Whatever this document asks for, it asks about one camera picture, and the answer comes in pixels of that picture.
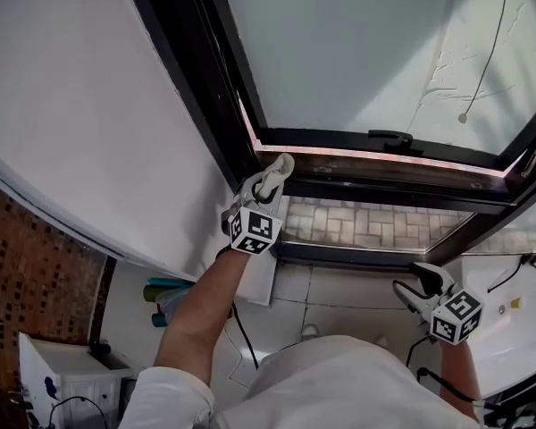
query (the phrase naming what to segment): forearm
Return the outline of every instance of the forearm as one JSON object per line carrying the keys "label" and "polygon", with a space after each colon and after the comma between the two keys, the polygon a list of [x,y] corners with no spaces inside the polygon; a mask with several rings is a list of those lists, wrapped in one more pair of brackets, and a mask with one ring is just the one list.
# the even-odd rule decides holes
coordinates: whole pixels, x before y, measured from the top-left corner
{"label": "forearm", "polygon": [[[441,377],[464,395],[479,400],[481,394],[474,371],[473,356],[466,341],[456,346],[442,342],[441,349],[443,353]],[[476,420],[472,404],[459,399],[442,386],[440,397],[461,413]]]}
{"label": "forearm", "polygon": [[250,256],[222,254],[180,303],[167,326],[155,366],[177,368],[210,384],[214,345]]}

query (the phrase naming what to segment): white shirt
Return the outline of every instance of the white shirt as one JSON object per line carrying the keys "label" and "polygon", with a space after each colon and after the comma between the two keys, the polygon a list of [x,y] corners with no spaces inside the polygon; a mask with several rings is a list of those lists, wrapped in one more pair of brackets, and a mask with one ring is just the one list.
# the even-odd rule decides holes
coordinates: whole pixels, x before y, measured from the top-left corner
{"label": "white shirt", "polygon": [[153,367],[137,381],[120,429],[480,428],[424,389],[388,351],[351,337],[299,343],[266,357],[246,399],[214,413],[191,374]]}

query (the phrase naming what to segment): white sleeve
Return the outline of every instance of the white sleeve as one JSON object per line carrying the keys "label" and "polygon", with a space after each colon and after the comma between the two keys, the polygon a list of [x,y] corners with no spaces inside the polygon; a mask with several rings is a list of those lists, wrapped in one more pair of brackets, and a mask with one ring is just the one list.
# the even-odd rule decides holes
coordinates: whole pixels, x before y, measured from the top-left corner
{"label": "white sleeve", "polygon": [[214,396],[195,376],[169,367],[139,374],[120,429],[207,428]]}

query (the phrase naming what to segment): cable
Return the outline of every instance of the cable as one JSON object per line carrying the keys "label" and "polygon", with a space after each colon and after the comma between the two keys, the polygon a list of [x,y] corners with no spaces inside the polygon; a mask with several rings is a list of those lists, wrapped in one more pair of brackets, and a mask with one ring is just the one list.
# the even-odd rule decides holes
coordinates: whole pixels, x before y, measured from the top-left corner
{"label": "cable", "polygon": [[104,426],[105,426],[105,429],[107,429],[107,421],[105,420],[105,414],[103,412],[103,410],[91,399],[88,399],[87,397],[81,397],[81,396],[73,396],[73,397],[70,397],[66,400],[62,400],[60,403],[58,404],[55,404],[53,407],[52,407],[52,411],[50,411],[50,419],[49,421],[47,422],[47,428],[46,429],[52,429],[52,416],[54,415],[54,410],[56,408],[58,408],[60,405],[63,405],[65,402],[69,402],[70,400],[74,400],[74,399],[81,399],[81,401],[87,401],[87,402],[91,402],[93,405],[96,406],[96,408],[99,410],[99,413],[101,413],[101,417],[104,419]]}
{"label": "cable", "polygon": [[520,260],[518,261],[518,266],[516,267],[516,270],[514,270],[514,272],[508,277],[506,278],[504,281],[500,282],[499,284],[497,284],[496,286],[493,286],[492,288],[488,288],[486,291],[488,294],[490,294],[491,292],[493,292],[494,290],[498,289],[500,286],[502,286],[504,283],[506,282],[509,282],[510,280],[512,280],[514,278],[514,276],[518,273],[518,271],[520,270],[520,267],[522,267],[522,260],[523,258],[520,257]]}
{"label": "cable", "polygon": [[224,248],[222,248],[218,253],[216,253],[216,257],[214,258],[214,260],[218,259],[220,256],[222,256],[224,253],[228,252],[228,251],[231,251],[232,250],[232,245],[229,243],[228,245],[226,245]]}
{"label": "cable", "polygon": [[[451,394],[453,394],[455,397],[463,400],[464,402],[468,402],[472,404],[473,402],[476,402],[477,400],[468,397],[467,395],[463,394],[461,391],[459,391],[455,386],[453,386],[451,383],[449,383],[444,378],[441,378],[437,374],[433,373],[431,370],[429,370],[426,367],[421,367],[419,370],[417,370],[417,381],[420,381],[422,376],[430,376],[435,382],[440,384],[441,386],[445,387],[447,391],[449,391]],[[501,410],[502,407],[500,405],[491,404],[489,402],[484,402],[484,407],[489,410]]]}
{"label": "cable", "polygon": [[409,363],[411,362],[411,356],[413,355],[413,350],[416,346],[419,346],[424,341],[429,340],[428,337],[423,337],[419,341],[415,342],[413,345],[411,345],[411,348],[409,349],[409,354],[407,354],[407,361],[405,362],[405,367],[409,368]]}
{"label": "cable", "polygon": [[466,108],[466,111],[460,115],[458,115],[458,120],[461,123],[466,122],[466,114],[471,109],[471,106],[473,106],[474,100],[476,96],[479,93],[479,89],[481,88],[482,79],[484,78],[484,74],[486,73],[486,70],[489,68],[490,59],[492,58],[492,55],[494,54],[494,49],[497,47],[497,41],[498,41],[498,34],[500,32],[500,26],[502,25],[502,18],[504,17],[504,10],[507,7],[507,0],[502,0],[502,11],[500,12],[500,18],[498,19],[498,26],[497,26],[497,34],[494,37],[494,43],[492,43],[492,49],[490,50],[489,60],[486,62],[486,65],[484,65],[484,69],[482,70],[481,80],[479,81],[479,85],[476,87],[476,91],[474,92],[473,99],[471,100],[471,103]]}
{"label": "cable", "polygon": [[244,332],[244,327],[242,327],[242,324],[240,323],[239,311],[236,309],[236,304],[234,302],[232,302],[232,311],[234,312],[234,318],[239,325],[240,331],[244,336],[244,340],[247,342],[248,349],[250,350],[250,354],[252,355],[252,359],[254,360],[256,370],[258,370],[258,361],[256,360],[256,355],[254,354],[254,350],[252,349],[252,345],[250,344],[250,340],[248,339],[247,333]]}

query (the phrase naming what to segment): shoe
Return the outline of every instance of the shoe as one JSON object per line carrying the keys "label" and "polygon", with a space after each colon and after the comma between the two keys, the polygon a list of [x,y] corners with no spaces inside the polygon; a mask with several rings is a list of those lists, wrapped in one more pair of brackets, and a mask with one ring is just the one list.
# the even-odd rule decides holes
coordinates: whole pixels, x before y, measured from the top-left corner
{"label": "shoe", "polygon": [[320,336],[320,330],[315,324],[306,324],[302,329],[302,335],[300,341],[307,341],[311,339],[317,339]]}
{"label": "shoe", "polygon": [[377,345],[378,347],[389,350],[389,342],[385,335],[379,335],[378,337],[376,337],[373,341],[373,345]]}

